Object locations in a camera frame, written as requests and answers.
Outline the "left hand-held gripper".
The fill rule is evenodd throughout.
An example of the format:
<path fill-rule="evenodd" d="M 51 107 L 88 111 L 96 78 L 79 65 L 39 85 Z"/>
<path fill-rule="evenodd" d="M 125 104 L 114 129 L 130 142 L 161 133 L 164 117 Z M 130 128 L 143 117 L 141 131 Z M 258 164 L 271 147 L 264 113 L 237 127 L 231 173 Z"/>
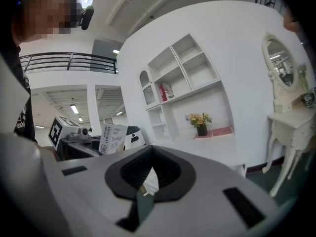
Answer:
<path fill-rule="evenodd" d="M 98 157 L 100 137 L 89 134 L 90 129 L 80 126 L 69 118 L 56 116 L 48 138 L 59 161 Z"/>

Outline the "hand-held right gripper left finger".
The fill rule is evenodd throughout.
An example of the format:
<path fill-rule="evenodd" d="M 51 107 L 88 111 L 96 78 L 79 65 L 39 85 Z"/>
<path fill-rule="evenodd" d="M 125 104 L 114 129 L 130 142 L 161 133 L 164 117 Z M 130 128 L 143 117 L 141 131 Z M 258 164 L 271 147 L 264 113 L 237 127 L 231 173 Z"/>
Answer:
<path fill-rule="evenodd" d="M 105 181 L 113 194 L 131 202 L 128 214 L 116 225 L 135 232 L 149 216 L 154 207 L 154 196 L 145 195 L 144 182 L 153 168 L 153 146 L 146 146 L 137 152 L 109 166 Z"/>

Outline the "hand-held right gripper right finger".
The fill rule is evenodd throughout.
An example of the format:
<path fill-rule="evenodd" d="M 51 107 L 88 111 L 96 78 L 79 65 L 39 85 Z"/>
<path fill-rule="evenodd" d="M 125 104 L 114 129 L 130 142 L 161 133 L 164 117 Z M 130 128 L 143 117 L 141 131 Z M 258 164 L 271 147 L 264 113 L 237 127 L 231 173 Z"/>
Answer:
<path fill-rule="evenodd" d="M 155 202 L 180 200 L 195 184 L 197 175 L 193 165 L 161 147 L 152 147 L 151 165 L 158 178 Z"/>

